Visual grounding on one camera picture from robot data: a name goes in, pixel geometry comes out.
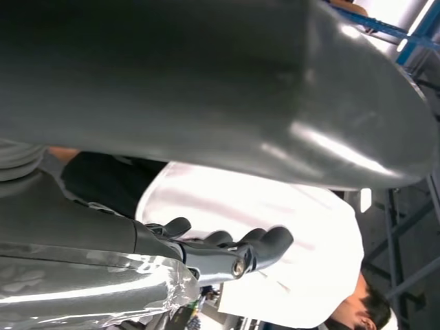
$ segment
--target ceiling light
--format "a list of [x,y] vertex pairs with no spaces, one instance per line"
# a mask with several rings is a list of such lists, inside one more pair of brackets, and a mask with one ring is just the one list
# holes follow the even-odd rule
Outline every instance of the ceiling light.
[[[421,21],[428,13],[428,10],[434,3],[434,0],[427,0],[425,6],[419,13],[416,20],[411,26],[408,31],[408,36],[412,36],[413,33],[416,31],[417,28],[421,23]],[[398,52],[402,52],[405,46],[408,43],[408,39],[403,39],[398,46]]]

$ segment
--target blue metal frame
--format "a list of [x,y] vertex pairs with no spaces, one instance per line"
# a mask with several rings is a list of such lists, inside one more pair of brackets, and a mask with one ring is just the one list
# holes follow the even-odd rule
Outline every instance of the blue metal frame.
[[[440,3],[435,3],[435,5],[432,5],[435,7],[439,7]],[[366,28],[371,28],[378,32],[383,32],[385,34],[389,34],[389,36],[394,36],[398,39],[408,39],[409,44],[414,45],[420,45],[426,48],[429,48],[432,50],[440,50],[440,45],[438,43],[432,42],[431,39],[426,37],[425,34],[427,30],[432,24],[432,22],[437,17],[434,11],[429,11],[425,19],[420,24],[419,29],[417,29],[416,33],[413,34],[412,36],[408,36],[408,31],[405,29],[402,29],[400,27],[396,27],[394,25],[389,25],[386,23],[383,23],[381,21],[378,21],[377,19],[372,19],[371,17],[365,17],[359,14],[356,14],[355,12],[350,12],[348,10],[344,10],[342,8],[337,8],[334,9],[340,12],[343,17],[345,17],[348,20],[350,20],[355,24],[363,25]],[[425,27],[424,22],[426,21],[429,25],[427,28]]]
[[[435,1],[432,4],[431,9],[420,22],[419,27],[415,31],[415,34],[418,36],[425,36],[425,38],[431,37],[426,36],[426,34],[429,31],[429,29],[432,26],[432,24],[438,17],[440,14],[440,1]],[[409,57],[417,47],[417,44],[414,43],[411,38],[408,39],[408,43],[404,47],[404,49],[398,55],[398,59],[396,60],[397,64],[398,65],[405,65]]]

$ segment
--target person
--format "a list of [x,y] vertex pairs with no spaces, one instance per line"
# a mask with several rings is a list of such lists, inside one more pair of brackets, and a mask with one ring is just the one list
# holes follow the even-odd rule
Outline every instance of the person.
[[328,330],[397,329],[389,303],[361,273],[355,292],[341,302],[325,323]]
[[[239,240],[250,228],[275,224],[294,235],[293,246],[278,263],[225,283],[220,311],[295,329],[321,324],[329,330],[398,329],[389,304],[359,272],[363,247],[353,209],[330,190],[84,152],[71,159],[62,178],[83,200],[143,223],[186,217],[192,229],[184,238],[227,230]],[[246,304],[241,302],[244,296]],[[263,303],[269,297],[302,312],[278,313]]]

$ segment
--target robotic hand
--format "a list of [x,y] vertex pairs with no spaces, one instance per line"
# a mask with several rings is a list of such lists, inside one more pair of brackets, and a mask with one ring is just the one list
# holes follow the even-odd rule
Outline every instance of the robotic hand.
[[282,258],[293,243],[291,234],[284,227],[274,227],[268,232],[257,228],[238,242],[234,242],[226,231],[214,232],[204,239],[179,240],[191,229],[186,218],[146,227],[177,251],[200,286],[235,280],[269,267]]

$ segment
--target gray metal panel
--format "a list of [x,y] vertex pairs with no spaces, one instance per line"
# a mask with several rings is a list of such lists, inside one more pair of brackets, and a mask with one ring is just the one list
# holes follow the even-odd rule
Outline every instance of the gray metal panel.
[[437,157],[418,92],[322,1],[7,1],[0,74],[12,140],[339,188]]
[[99,329],[168,311],[198,293],[197,281],[175,259],[0,244],[2,329]]

